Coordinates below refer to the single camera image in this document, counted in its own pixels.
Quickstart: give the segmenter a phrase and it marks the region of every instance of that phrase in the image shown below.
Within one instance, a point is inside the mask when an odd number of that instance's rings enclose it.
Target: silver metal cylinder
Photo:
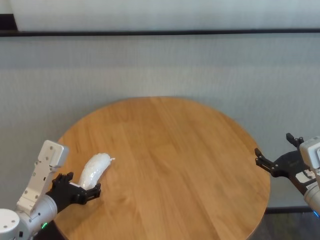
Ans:
[[[304,194],[305,202],[318,214],[320,213],[320,189],[319,185],[315,184],[315,186],[308,189]]]
[[[28,240],[35,235],[42,227],[51,222],[57,215],[57,205],[55,201],[48,195],[44,195],[37,203],[35,209],[32,211],[31,216],[25,212],[16,210],[20,217],[18,231],[20,236],[19,240]]]

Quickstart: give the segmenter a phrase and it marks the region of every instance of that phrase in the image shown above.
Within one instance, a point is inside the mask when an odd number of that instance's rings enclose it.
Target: blue light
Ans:
[[[313,213],[319,218],[319,214],[316,211],[313,211]]]

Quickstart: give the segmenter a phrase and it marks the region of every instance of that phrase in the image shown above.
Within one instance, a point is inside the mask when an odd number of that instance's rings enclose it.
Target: wood grain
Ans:
[[[267,206],[270,178],[255,165],[255,141],[191,100],[120,101],[82,118],[60,142],[70,149],[60,172],[74,172],[75,183],[94,154],[115,158],[100,198],[58,214],[70,240],[243,240]]]

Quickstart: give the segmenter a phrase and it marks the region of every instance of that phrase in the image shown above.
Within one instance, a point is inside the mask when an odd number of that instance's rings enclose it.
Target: white plastic bag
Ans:
[[[85,190],[92,189],[98,182],[103,172],[109,167],[111,158],[106,153],[98,153],[94,155],[84,166],[79,180],[79,185]]]

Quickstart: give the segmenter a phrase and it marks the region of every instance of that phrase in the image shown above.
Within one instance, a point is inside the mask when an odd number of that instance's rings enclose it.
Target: floor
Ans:
[[[313,212],[264,215],[249,240],[320,239],[320,218]]]

